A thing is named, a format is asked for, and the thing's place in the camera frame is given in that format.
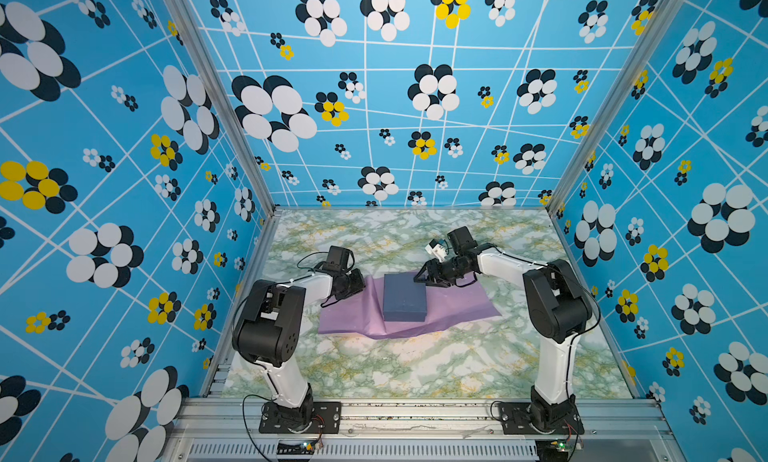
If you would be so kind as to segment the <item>dark blue gift box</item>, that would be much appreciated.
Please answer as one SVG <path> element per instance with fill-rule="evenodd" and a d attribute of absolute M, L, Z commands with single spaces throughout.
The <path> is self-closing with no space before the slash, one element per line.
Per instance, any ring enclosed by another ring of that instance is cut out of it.
<path fill-rule="evenodd" d="M 426 285 L 414 273 L 386 274 L 382 313 L 387 322 L 424 322 L 427 317 Z"/>

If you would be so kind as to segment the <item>purple wrapping paper sheet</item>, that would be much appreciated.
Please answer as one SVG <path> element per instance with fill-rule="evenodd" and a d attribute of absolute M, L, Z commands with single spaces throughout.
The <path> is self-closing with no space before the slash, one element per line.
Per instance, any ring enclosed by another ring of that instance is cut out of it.
<path fill-rule="evenodd" d="M 416 284 L 413 276 L 408 272 L 398 275 L 411 286 L 408 293 L 416 297 L 416 304 L 410 309 L 387 311 L 386 279 L 367 277 L 362 292 L 321 310 L 318 332 L 358 334 L 374 340 L 403 339 L 499 315 L 478 282 L 466 287 L 439 288 Z"/>

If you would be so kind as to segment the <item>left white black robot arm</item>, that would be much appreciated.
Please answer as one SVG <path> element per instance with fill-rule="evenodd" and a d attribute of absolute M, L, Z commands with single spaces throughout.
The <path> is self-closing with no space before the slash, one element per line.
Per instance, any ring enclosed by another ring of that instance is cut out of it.
<path fill-rule="evenodd" d="M 262 370 L 271 391 L 265 408 L 275 412 L 282 427 L 298 431 L 313 418 L 311 385 L 294 358 L 304 308 L 319 302 L 339 302 L 365 289 L 352 250 L 332 246 L 326 260 L 301 277 L 276 282 L 260 279 L 236 310 L 232 347 L 245 362 Z"/>

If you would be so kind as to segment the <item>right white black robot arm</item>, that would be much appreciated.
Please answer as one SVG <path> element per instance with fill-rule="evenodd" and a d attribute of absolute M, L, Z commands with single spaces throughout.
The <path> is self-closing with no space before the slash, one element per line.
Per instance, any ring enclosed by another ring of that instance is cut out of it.
<path fill-rule="evenodd" d="M 462 226 L 448 240 L 425 246 L 429 259 L 414 276 L 427 286 L 448 288 L 466 276 L 482 274 L 512 283 L 525 292 L 528 316 L 540 336 L 539 367 L 531 389 L 529 420 L 535 430 L 551 433 L 577 413 L 573 391 L 575 352 L 591 323 L 591 295 L 570 264 L 543 263 L 512 255 L 492 243 L 477 242 Z"/>

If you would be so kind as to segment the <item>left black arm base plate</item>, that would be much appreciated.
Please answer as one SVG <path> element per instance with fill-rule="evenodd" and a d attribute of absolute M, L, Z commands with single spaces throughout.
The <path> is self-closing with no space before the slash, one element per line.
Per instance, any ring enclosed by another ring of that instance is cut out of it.
<path fill-rule="evenodd" d="M 314 402 L 312 408 L 282 407 L 265 402 L 258 431 L 261 434 L 337 434 L 341 422 L 342 403 Z"/>

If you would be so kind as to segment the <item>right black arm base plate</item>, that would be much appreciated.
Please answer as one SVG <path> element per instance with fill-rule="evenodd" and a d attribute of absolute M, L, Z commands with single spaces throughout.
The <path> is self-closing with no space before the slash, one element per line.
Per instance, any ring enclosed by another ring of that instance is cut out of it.
<path fill-rule="evenodd" d="M 585 429 L 574 403 L 500 402 L 492 409 L 505 435 L 576 436 Z"/>

